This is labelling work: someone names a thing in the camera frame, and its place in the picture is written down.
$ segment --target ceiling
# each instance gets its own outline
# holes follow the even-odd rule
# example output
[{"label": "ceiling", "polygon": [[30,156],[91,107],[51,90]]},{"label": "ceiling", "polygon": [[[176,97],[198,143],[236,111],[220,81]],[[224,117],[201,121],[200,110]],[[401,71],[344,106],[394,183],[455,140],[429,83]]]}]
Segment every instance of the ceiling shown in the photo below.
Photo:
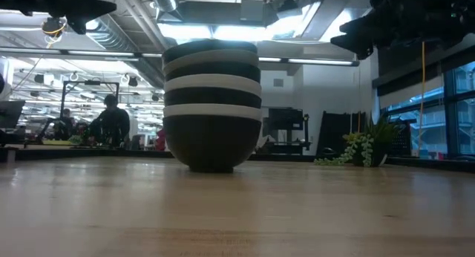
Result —
[{"label": "ceiling", "polygon": [[[51,43],[51,38],[45,37],[41,31],[41,24],[48,17],[47,14],[35,13],[32,17],[26,17],[16,11],[3,10],[0,12],[0,47],[46,48],[51,43],[50,46],[54,49],[162,53],[164,48],[186,41],[164,37],[167,33],[163,25],[159,27],[157,24],[157,11],[151,6],[151,0],[136,0],[140,4],[139,9],[131,0],[127,0],[128,4],[124,0],[107,1],[115,2],[117,10],[103,16],[99,20],[99,27],[93,26],[94,30],[89,30],[84,36],[67,30],[61,39],[55,40],[54,43]],[[213,3],[239,7],[239,3],[242,1],[180,0],[177,11],[180,11],[180,6],[193,8],[202,5],[201,2],[208,2],[204,7],[211,8],[213,8],[211,5]],[[275,6],[281,0],[265,1],[268,5]],[[279,39],[276,39],[277,36],[274,34],[271,36],[273,40],[257,39],[254,41],[258,46],[259,56],[353,60],[352,53],[331,45],[329,42],[322,42],[322,38],[328,39],[332,35],[338,35],[339,25],[366,13],[369,9],[369,0],[298,0],[298,3],[304,7],[302,16],[296,17],[292,21],[280,21],[271,25],[274,29],[291,26],[290,32],[280,34]],[[215,12],[200,10],[203,15]],[[158,21],[161,20],[163,23],[170,17],[165,14]],[[178,25],[186,24],[186,22],[178,22]],[[212,35],[216,35],[220,27],[216,24],[206,26]],[[268,31],[271,30],[271,27],[262,27],[262,29]],[[101,38],[105,36],[107,36],[108,43],[101,41]],[[142,127],[161,124],[160,114],[163,102],[151,100],[152,94],[161,93],[160,89],[163,84],[159,59],[123,62],[109,59],[91,60],[87,56],[82,59],[48,59],[46,56],[37,59],[28,57],[28,55],[9,56],[8,59],[15,66],[14,91],[11,98],[28,100],[24,110],[25,115],[40,119],[46,117],[45,115],[56,116],[59,113],[62,82],[71,79],[71,77],[76,79],[78,76],[78,81],[94,79],[119,83],[121,106],[136,114]],[[289,64],[279,63],[263,63],[261,68],[288,71],[290,75],[296,71],[296,68]],[[48,80],[48,84],[40,84],[34,81],[37,74],[47,74],[45,78],[54,79],[53,81]],[[127,81],[131,77],[137,78],[137,87],[128,86]],[[107,93],[113,92],[113,89],[107,85],[77,85],[76,87],[79,88],[79,91],[77,88],[71,91],[66,96],[66,101],[67,106],[73,108],[73,114],[78,120],[90,120],[96,117],[103,110],[103,97]],[[31,95],[34,92],[33,94],[36,96],[35,91],[39,93],[37,97]],[[90,97],[93,98],[84,97],[81,95],[81,91],[91,94]]]}]

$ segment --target table surface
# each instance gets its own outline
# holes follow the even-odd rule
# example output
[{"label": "table surface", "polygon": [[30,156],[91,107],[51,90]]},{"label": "table surface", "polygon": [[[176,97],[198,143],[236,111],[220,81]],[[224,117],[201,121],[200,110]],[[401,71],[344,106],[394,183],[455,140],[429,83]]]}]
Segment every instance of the table surface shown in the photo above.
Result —
[{"label": "table surface", "polygon": [[475,256],[475,176],[91,157],[0,168],[0,256]]}]

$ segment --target striped bowl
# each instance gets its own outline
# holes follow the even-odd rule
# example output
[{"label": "striped bowl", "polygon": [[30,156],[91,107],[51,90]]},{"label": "striped bowl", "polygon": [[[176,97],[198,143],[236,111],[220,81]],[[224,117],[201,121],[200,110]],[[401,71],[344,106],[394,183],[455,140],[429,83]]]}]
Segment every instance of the striped bowl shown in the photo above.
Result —
[{"label": "striped bowl", "polygon": [[247,42],[203,40],[163,54],[163,127],[171,153],[194,172],[232,172],[261,130],[261,72]]}]

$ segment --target glass window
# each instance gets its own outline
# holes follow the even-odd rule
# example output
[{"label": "glass window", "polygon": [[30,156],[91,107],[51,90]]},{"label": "glass window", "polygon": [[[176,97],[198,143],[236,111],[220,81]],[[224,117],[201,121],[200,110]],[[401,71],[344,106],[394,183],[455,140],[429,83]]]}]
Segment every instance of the glass window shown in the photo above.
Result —
[{"label": "glass window", "polygon": [[[444,87],[443,86],[439,87],[439,88],[435,88],[435,89],[430,90],[430,91],[427,91],[424,94],[424,102],[431,101],[431,100],[441,100],[441,102],[442,102],[442,98],[444,98]],[[387,110],[392,111],[392,110],[395,110],[395,109],[398,109],[398,108],[405,108],[405,107],[408,107],[410,105],[420,104],[421,100],[422,100],[422,95],[420,94],[420,95],[412,97],[409,100],[406,100],[404,102],[401,102],[401,103],[398,103],[398,104],[395,104],[395,105],[390,105],[389,107],[387,107]]]},{"label": "glass window", "polygon": [[420,126],[420,110],[394,114],[391,120],[412,120],[410,124],[410,137],[412,149],[419,148],[419,128],[422,127],[422,149],[428,153],[447,153],[447,139],[445,134],[445,108],[438,105],[432,108],[424,108],[422,126]]},{"label": "glass window", "polygon": [[461,154],[475,154],[475,99],[457,103],[459,150]]},{"label": "glass window", "polygon": [[455,68],[453,75],[455,76],[457,94],[475,90],[475,62]]}]

